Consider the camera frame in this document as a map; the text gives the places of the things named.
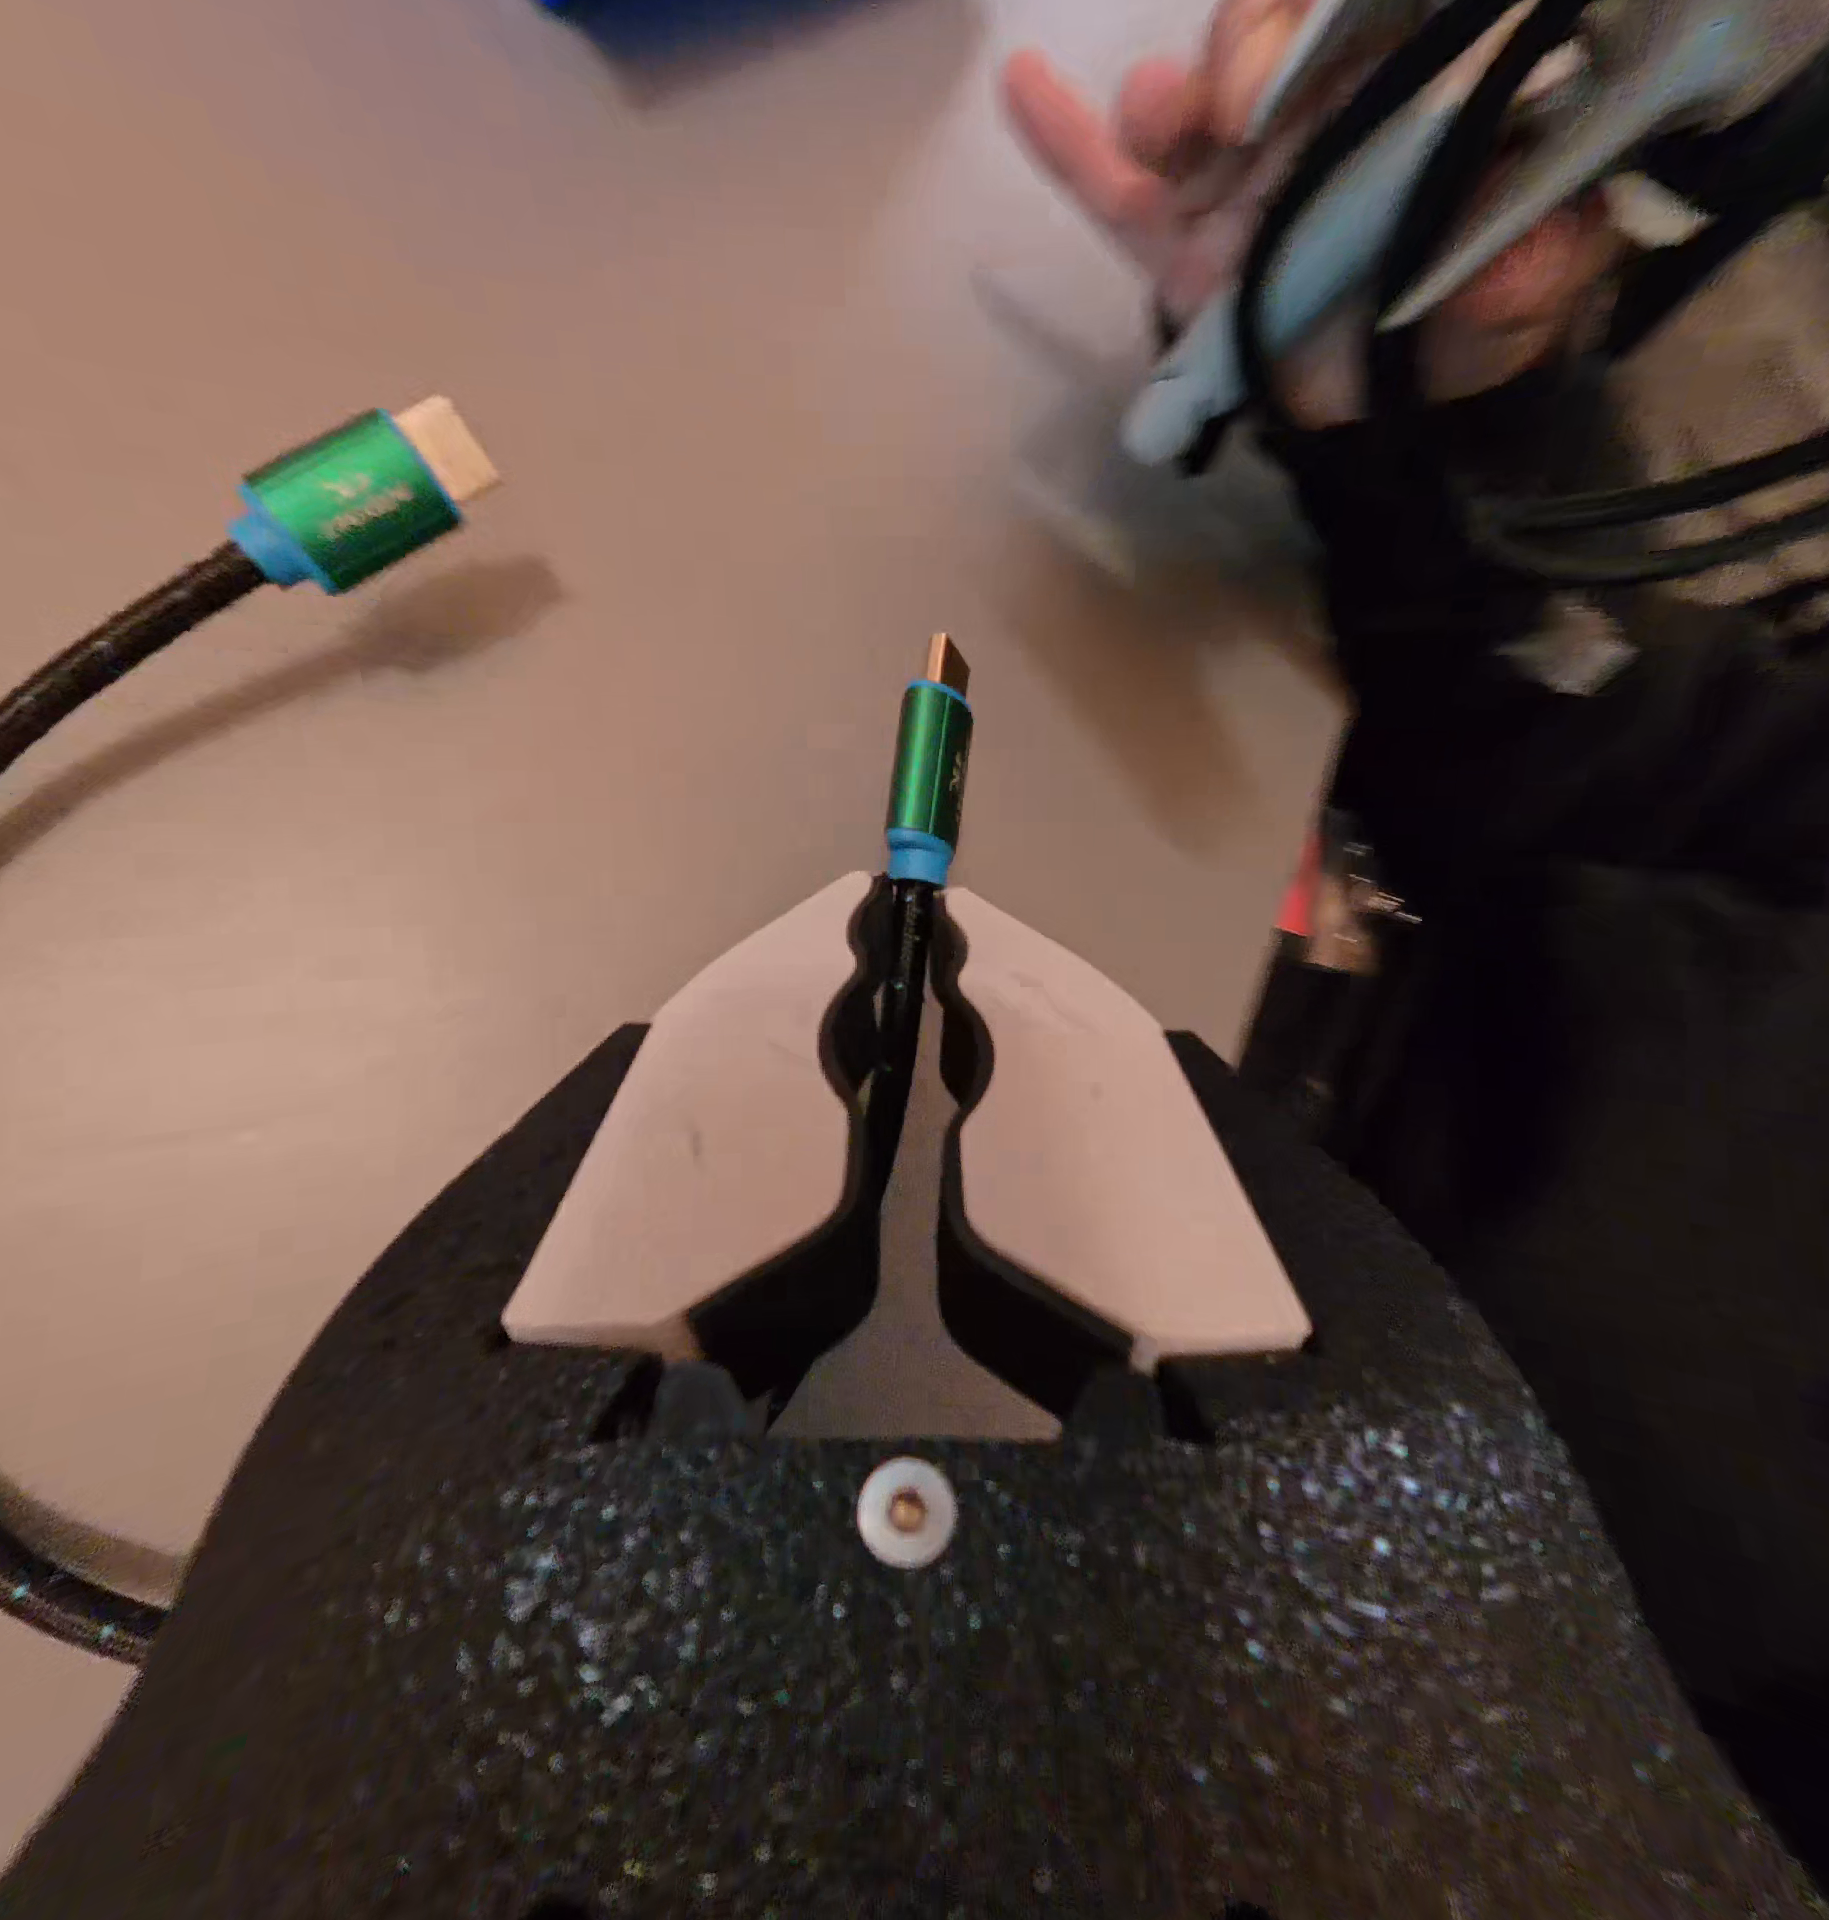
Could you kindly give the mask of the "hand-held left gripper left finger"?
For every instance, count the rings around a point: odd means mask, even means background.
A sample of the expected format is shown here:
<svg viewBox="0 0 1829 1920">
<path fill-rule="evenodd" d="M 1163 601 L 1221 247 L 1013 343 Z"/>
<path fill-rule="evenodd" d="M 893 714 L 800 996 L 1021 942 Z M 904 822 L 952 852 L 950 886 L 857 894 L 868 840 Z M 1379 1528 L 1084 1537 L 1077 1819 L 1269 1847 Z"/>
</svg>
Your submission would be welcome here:
<svg viewBox="0 0 1829 1920">
<path fill-rule="evenodd" d="M 537 1347 L 708 1363 L 783 1401 L 877 1290 L 863 1096 L 876 877 L 837 877 L 649 1023 L 502 1324 Z"/>
</svg>

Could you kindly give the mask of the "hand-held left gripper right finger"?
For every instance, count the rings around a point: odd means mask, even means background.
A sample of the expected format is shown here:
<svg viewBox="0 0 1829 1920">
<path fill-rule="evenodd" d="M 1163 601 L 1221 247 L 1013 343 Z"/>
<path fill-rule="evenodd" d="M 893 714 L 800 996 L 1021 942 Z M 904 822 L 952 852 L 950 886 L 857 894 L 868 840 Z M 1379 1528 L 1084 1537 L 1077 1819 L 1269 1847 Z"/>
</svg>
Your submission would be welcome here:
<svg viewBox="0 0 1829 1920">
<path fill-rule="evenodd" d="M 1067 1421 L 1099 1377 L 1299 1355 L 1311 1311 L 1160 1023 L 964 887 L 932 950 L 952 1100 L 936 1226 L 952 1343 Z"/>
</svg>

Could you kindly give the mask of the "blue plastic bin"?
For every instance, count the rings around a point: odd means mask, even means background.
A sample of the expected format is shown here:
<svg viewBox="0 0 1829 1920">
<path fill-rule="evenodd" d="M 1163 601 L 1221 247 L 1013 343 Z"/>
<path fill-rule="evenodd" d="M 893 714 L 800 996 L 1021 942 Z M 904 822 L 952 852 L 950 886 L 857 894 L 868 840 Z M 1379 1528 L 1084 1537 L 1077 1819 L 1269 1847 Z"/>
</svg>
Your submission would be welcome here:
<svg viewBox="0 0 1829 1920">
<path fill-rule="evenodd" d="M 781 30 L 854 10 L 877 10 L 884 2 L 539 2 L 537 7 L 595 36 L 654 41 Z"/>
</svg>

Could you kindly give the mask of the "person's right forearm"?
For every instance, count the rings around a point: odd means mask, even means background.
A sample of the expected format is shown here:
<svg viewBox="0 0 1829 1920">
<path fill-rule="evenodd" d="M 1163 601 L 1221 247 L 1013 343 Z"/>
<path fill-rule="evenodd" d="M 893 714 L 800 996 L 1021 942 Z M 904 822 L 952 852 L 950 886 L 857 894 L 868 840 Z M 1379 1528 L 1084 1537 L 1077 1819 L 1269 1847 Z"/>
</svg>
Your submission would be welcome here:
<svg viewBox="0 0 1829 1920">
<path fill-rule="evenodd" d="M 1829 896 L 1829 634 L 1790 653 L 1750 611 L 1517 574 L 1382 420 L 1266 448 L 1353 707 L 1336 797 L 1413 901 L 1582 867 Z"/>
</svg>

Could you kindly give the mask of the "person's right hand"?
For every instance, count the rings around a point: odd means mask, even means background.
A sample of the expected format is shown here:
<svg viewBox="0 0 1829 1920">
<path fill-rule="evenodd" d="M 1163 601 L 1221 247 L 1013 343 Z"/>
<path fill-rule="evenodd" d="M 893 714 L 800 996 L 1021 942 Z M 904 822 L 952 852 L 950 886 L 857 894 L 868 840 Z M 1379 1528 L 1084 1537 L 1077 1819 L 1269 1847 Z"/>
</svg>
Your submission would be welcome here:
<svg viewBox="0 0 1829 1920">
<path fill-rule="evenodd" d="M 1142 273 L 1184 328 L 1245 268 L 1261 212 L 1311 136 L 1392 49 L 1335 60 L 1271 131 L 1254 110 L 1308 5 L 1218 5 L 1190 60 L 1135 62 L 1104 112 L 1045 53 L 1003 70 L 1003 106 L 1029 160 Z M 1593 190 L 1550 212 L 1418 332 L 1430 402 L 1500 388 L 1561 361 L 1598 323 L 1622 234 Z"/>
</svg>

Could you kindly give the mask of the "person's black jacket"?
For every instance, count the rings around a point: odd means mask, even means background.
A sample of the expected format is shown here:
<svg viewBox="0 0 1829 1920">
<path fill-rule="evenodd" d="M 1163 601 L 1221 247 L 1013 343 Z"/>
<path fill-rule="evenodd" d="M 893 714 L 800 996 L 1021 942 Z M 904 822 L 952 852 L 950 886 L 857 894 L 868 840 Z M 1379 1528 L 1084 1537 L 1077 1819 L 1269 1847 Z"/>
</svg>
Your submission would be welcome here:
<svg viewBox="0 0 1829 1920">
<path fill-rule="evenodd" d="M 1449 927 L 1316 852 L 1241 1075 L 1496 1333 L 1829 1896 L 1829 877 L 1582 865 Z"/>
</svg>

